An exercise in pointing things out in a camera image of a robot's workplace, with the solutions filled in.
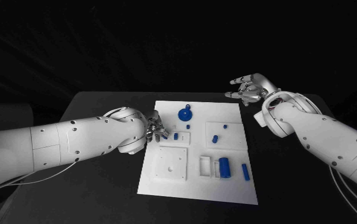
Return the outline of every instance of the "black curtain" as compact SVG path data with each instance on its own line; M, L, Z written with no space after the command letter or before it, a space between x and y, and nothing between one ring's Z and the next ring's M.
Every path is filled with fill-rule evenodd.
M318 94L354 125L355 0L0 5L1 102L59 119L80 91L224 93L259 72L282 90Z

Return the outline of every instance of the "table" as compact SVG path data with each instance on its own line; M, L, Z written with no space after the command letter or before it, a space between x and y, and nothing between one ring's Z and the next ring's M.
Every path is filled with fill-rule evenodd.
M305 96L332 117L323 100ZM48 180L23 185L1 223L289 223L352 217L328 166L305 151L295 134L279 138L254 121L262 102L244 107L223 93L80 92L60 121L103 115L122 106L145 112L155 100L238 103L259 205L138 195L145 149L135 155L116 150L79 162ZM25 182L66 167L36 172Z

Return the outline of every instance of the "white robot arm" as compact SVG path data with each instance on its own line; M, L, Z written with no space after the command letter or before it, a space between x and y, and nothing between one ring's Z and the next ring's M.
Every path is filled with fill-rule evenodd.
M0 131L0 183L110 152L135 154L152 136L168 137L158 112L122 107L102 117Z
M279 137L295 132L305 150L357 182L357 130L322 115L303 95L280 91L259 73L230 84L240 87L226 96L241 99L244 106L264 99L262 111L254 115L260 126L267 126Z

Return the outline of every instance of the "blue block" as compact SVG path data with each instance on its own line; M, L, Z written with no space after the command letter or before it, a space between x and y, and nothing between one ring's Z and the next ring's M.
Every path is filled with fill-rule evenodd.
M246 164L241 164L241 169L243 169L243 178L244 178L246 181L249 181L250 178L249 178L249 173L247 173L247 166L246 166Z
M230 178L228 159L227 158L220 158L217 161L218 161L220 177L227 179L227 178Z
M217 143L217 136L215 136L215 135L213 136L211 142L213 142L213 143Z

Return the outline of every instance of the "blue object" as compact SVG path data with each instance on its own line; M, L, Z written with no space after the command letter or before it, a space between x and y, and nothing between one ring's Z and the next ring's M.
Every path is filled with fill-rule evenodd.
M241 169L243 169L243 177L244 177L244 180L249 181L250 178L249 178L249 173L247 173L247 166L246 166L246 164L241 164Z
M220 177L227 179L230 178L230 169L228 169L228 159L220 158L218 159L218 173Z
M215 135L213 136L211 142L213 142L213 143L217 143L217 136L215 136Z
M190 111L191 106L187 104L185 108L178 111L178 118L181 121L187 122L191 120L191 111Z

